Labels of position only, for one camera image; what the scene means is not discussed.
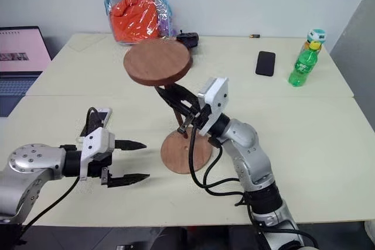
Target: clear plastic pouch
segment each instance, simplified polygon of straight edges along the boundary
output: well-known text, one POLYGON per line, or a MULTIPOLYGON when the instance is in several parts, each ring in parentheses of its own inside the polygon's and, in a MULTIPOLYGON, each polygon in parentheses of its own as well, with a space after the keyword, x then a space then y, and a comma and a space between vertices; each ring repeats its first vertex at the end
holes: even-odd
POLYGON ((120 45, 172 36, 172 11, 167 0, 104 0, 115 40, 120 45))

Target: gray floor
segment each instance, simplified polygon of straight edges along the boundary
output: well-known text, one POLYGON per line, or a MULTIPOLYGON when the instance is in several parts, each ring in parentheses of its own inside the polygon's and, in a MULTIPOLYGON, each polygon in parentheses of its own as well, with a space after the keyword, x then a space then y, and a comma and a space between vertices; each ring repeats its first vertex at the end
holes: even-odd
MULTIPOLYGON (((362 222, 302 224, 299 227, 318 240, 321 250, 375 250, 362 222)), ((25 234, 24 240, 28 243, 17 246, 16 250, 115 250, 117 245, 135 241, 148 241, 149 249, 161 230, 37 226, 25 234)), ((257 250, 252 233, 249 226, 198 227, 188 231, 188 249, 257 250)), ((168 243, 164 246, 165 249, 175 250, 168 243)))

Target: laptop screen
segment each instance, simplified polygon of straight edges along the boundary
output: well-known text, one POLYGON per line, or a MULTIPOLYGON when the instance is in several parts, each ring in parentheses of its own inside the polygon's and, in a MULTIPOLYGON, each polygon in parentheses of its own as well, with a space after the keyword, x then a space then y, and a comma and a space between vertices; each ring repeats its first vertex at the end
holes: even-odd
POLYGON ((0 72, 43 71, 50 62, 37 26, 0 28, 0 72))

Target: wooden stool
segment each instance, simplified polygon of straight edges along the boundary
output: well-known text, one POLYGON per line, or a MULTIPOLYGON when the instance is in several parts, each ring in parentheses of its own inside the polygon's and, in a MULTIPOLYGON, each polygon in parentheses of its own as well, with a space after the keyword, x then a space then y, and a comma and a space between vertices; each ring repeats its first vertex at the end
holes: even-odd
MULTIPOLYGON (((181 43, 167 39, 147 39, 134 45, 124 57, 124 67, 137 83, 147 86, 168 87, 180 80, 189 71, 192 58, 181 43)), ((175 111, 179 125, 183 120, 175 111)), ((189 143, 191 129, 183 136, 172 132, 163 142, 161 156, 165 166, 176 173, 189 173, 189 143)), ((196 135, 194 170, 201 169, 210 159, 212 147, 208 137, 196 135)))

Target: white table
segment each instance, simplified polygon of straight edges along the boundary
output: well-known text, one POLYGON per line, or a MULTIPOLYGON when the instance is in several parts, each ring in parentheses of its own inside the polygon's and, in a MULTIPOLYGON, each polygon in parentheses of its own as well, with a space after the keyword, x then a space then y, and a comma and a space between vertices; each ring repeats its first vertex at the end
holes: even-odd
MULTIPOLYGON (((296 222, 375 218, 375 135, 358 105, 348 97, 264 97, 243 99, 230 91, 226 114, 248 122, 259 133, 271 159, 277 185, 296 222)), ((150 173, 128 187, 108 189, 99 179, 79 183, 37 224, 65 226, 157 226, 248 224, 238 197, 213 197, 189 175, 170 172, 160 158, 165 136, 176 129, 172 110, 148 87, 123 97, 25 97, 6 124, 0 167, 26 143, 75 143, 90 106, 113 108, 108 129, 147 149, 114 153, 114 175, 150 173)), ((235 176, 225 153, 210 180, 235 176)), ((73 179, 48 182, 29 218, 46 208, 73 179)), ((221 191, 241 190, 234 183, 221 191)))
MULTIPOLYGON (((291 87, 288 76, 304 43, 300 38, 207 37, 193 49, 193 67, 178 83, 194 93, 209 77, 229 77, 230 91, 253 97, 352 97, 340 71, 323 48, 307 83, 291 87), (276 53, 273 77, 254 73, 259 51, 276 53)), ((30 88, 27 95, 124 96, 135 85, 122 60, 129 47, 112 35, 76 34, 30 88)))

